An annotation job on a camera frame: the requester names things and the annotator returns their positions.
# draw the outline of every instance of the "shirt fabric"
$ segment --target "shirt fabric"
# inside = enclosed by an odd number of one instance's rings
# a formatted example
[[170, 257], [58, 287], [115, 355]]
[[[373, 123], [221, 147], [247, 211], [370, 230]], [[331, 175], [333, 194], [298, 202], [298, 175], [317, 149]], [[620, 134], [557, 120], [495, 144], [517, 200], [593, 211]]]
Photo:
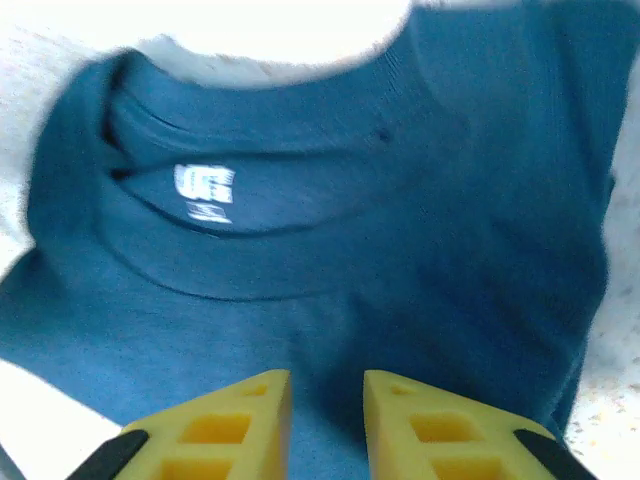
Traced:
[[562, 435], [639, 40], [623, 3], [416, 7], [296, 85], [92, 62], [39, 138], [0, 356], [122, 424], [290, 369], [298, 480], [368, 477], [366, 369]]

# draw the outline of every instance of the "white countertop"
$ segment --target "white countertop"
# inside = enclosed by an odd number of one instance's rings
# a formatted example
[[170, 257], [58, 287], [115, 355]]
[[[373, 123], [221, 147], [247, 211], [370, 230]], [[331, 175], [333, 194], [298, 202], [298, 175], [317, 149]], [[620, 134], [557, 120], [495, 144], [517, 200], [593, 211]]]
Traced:
[[[148, 7], [136, 7], [142, 1], [37, 7], [25, 1], [16, 7], [18, 2], [0, 0], [0, 274], [30, 245], [21, 205], [40, 122], [48, 102], [87, 56], [164, 32], [205, 53], [324, 68], [370, 52], [398, 24], [408, 1], [298, 0], [260, 2], [261, 7], [249, 0], [192, 2], [207, 7], [185, 8], [180, 15], [172, 2], [154, 2], [151, 16]], [[225, 68], [225, 75], [262, 75], [256, 81], [264, 81], [264, 69], [251, 63], [224, 58], [220, 69]], [[284, 67], [270, 70], [280, 78], [288, 74]], [[640, 72], [635, 79], [606, 222], [609, 292], [593, 329], [568, 433], [576, 455], [601, 480], [636, 479], [640, 472]], [[117, 425], [0, 361], [0, 443], [29, 480], [65, 478], [117, 432]]]

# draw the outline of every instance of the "t-shirt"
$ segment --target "t-shirt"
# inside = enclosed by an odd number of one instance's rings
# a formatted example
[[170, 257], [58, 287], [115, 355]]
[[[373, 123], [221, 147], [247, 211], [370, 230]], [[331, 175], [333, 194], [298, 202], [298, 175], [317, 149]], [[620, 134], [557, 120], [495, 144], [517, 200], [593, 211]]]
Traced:
[[289, 86], [91, 62], [38, 141], [0, 356], [121, 424], [289, 369], [297, 480], [368, 477], [366, 369], [561, 435], [639, 41], [617, 2], [415, 7]]

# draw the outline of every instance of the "speckled countertop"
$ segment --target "speckled countertop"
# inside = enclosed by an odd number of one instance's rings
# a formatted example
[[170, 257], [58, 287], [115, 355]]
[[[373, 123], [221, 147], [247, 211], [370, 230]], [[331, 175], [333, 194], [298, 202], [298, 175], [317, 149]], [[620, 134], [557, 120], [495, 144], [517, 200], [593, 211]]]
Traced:
[[[65, 79], [85, 58], [157, 33], [176, 33], [194, 48], [268, 61], [258, 65], [224, 57], [216, 68], [226, 78], [282, 81], [301, 69], [320, 68], [317, 64], [326, 68], [371, 51], [394, 29], [408, 0], [367, 2], [366, 9], [365, 2], [356, 0], [340, 5], [266, 2], [269, 7], [252, 16], [260, 19], [257, 23], [244, 15], [253, 3], [247, 0], [208, 2], [210, 15], [204, 20], [202, 10], [195, 10], [202, 7], [194, 7], [179, 21], [171, 2], [154, 7], [153, 20], [145, 7], [132, 8], [136, 2], [131, 1], [126, 10], [118, 1], [68, 7], [64, 2], [51, 7], [17, 3], [0, 0], [0, 275], [30, 245], [21, 205], [40, 122]], [[205, 30], [206, 42], [193, 35]], [[273, 61], [312, 65], [286, 68]], [[640, 68], [631, 86], [614, 161], [618, 183], [605, 226], [611, 254], [609, 291], [593, 328], [568, 432], [574, 452], [605, 480], [640, 476]], [[65, 478], [117, 431], [117, 425], [0, 361], [0, 443], [29, 480]]]

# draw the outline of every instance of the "crew neck collar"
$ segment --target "crew neck collar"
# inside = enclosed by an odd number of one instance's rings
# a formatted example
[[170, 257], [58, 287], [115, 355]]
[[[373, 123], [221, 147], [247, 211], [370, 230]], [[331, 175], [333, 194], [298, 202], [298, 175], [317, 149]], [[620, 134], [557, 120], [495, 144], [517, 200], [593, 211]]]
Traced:
[[[123, 65], [120, 88], [173, 129], [176, 146], [204, 137], [232, 143], [235, 151], [281, 151], [354, 136], [384, 136], [386, 128], [410, 116], [429, 96], [411, 35], [413, 16], [382, 53], [307, 81], [257, 88], [204, 87], [178, 80], [132, 51]], [[260, 131], [248, 128], [256, 119]]]
[[[277, 145], [286, 149], [283, 142], [304, 148], [313, 148], [314, 144], [326, 147], [336, 136], [351, 135], [353, 141], [362, 141], [354, 137], [358, 133], [375, 136], [380, 142], [386, 128], [406, 121], [411, 111], [417, 107], [424, 110], [433, 102], [415, 63], [408, 28], [384, 54], [351, 71], [305, 84], [254, 91], [181, 84], [151, 63], [139, 63], [138, 55], [125, 51], [90, 68], [82, 87], [85, 113], [69, 120], [76, 131], [81, 129], [74, 122], [88, 128], [82, 136], [87, 142], [83, 148], [104, 167], [94, 223], [99, 240], [130, 269], [174, 291], [241, 301], [334, 291], [390, 271], [406, 271], [424, 258], [428, 240], [416, 230], [424, 228], [426, 216], [433, 221], [433, 214], [426, 212], [428, 205], [437, 201], [438, 188], [425, 192], [421, 183], [443, 155], [437, 151], [440, 147], [431, 152], [431, 162], [424, 162], [420, 171], [414, 172], [401, 194], [365, 211], [308, 229], [237, 238], [196, 231], [129, 195], [113, 175], [119, 166], [127, 164], [127, 159], [104, 137], [110, 91], [124, 78], [124, 69], [134, 65], [134, 75], [128, 76], [125, 85], [141, 102], [160, 95], [163, 85], [183, 90], [188, 105], [179, 101], [180, 95], [165, 103], [154, 102], [154, 113], [171, 123], [178, 136], [218, 135], [234, 148], [239, 148], [242, 140], [245, 146], [261, 148]], [[154, 87], [145, 90], [144, 79], [151, 72]], [[104, 91], [97, 91], [98, 85]], [[220, 106], [219, 114], [201, 118], [199, 131], [188, 132], [186, 128], [194, 120], [192, 116], [187, 121], [185, 115], [210, 112], [212, 104]], [[284, 124], [274, 105], [294, 112], [288, 116], [293, 121]], [[252, 131], [248, 126], [256, 115], [270, 116], [272, 121], [264, 123], [269, 127]], [[456, 132], [460, 125], [455, 122], [442, 114], [441, 128], [431, 135], [436, 138], [438, 131], [447, 131], [448, 138], [436, 143], [450, 148], [454, 143], [450, 135], [462, 135], [462, 131]], [[426, 145], [420, 152], [390, 147], [387, 154], [423, 156], [429, 155], [427, 150]], [[428, 181], [435, 185], [434, 179]], [[438, 233], [440, 228], [444, 226], [429, 223], [430, 241], [444, 238]]]

